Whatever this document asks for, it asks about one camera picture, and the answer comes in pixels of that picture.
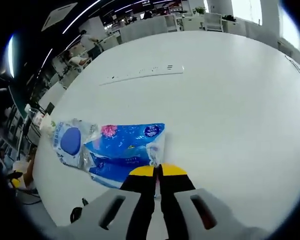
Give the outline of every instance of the potted plant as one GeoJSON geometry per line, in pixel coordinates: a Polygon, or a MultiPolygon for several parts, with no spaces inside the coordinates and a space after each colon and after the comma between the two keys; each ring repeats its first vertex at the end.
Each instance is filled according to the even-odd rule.
{"type": "Polygon", "coordinates": [[[203,15],[206,13],[206,8],[203,7],[203,6],[197,6],[195,9],[194,9],[199,15],[203,15]]]}

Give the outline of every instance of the blue circle logo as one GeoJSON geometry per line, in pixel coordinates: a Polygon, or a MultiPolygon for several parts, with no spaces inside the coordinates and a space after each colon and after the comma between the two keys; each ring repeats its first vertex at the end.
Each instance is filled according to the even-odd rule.
{"type": "Polygon", "coordinates": [[[154,137],[154,136],[158,135],[159,132],[160,132],[160,129],[157,125],[147,126],[144,129],[144,135],[147,137],[154,137]]]}

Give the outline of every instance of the window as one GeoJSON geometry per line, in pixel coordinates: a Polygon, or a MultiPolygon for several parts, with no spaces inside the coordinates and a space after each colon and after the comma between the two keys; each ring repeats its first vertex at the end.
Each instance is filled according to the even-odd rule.
{"type": "Polygon", "coordinates": [[[281,6],[279,7],[279,17],[281,38],[300,51],[300,32],[292,18],[281,6]]]}
{"type": "Polygon", "coordinates": [[[262,25],[260,0],[231,0],[233,16],[262,25]]]}
{"type": "Polygon", "coordinates": [[[205,12],[209,13],[208,0],[203,0],[203,4],[204,4],[204,7],[205,7],[205,12]]]}

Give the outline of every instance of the white chair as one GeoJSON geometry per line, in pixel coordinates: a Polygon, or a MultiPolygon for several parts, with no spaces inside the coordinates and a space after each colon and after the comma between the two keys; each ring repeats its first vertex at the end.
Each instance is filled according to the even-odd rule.
{"type": "Polygon", "coordinates": [[[223,32],[222,15],[206,12],[204,15],[204,28],[206,31],[223,32]]]}

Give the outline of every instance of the white table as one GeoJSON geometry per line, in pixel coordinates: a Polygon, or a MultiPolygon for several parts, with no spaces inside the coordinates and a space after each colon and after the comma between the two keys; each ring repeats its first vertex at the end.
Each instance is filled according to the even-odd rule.
{"type": "MultiPolygon", "coordinates": [[[[247,226],[273,231],[300,199],[300,74],[283,53],[252,39],[182,31],[116,46],[74,80],[52,117],[166,123],[166,162],[185,169],[247,226]],[[184,73],[99,86],[127,69],[167,63],[182,64],[184,73]]],[[[45,136],[34,180],[58,226],[70,223],[81,198],[90,202],[107,190],[59,162],[45,136]]],[[[156,239],[165,239],[161,224],[150,227],[156,239]]]]}

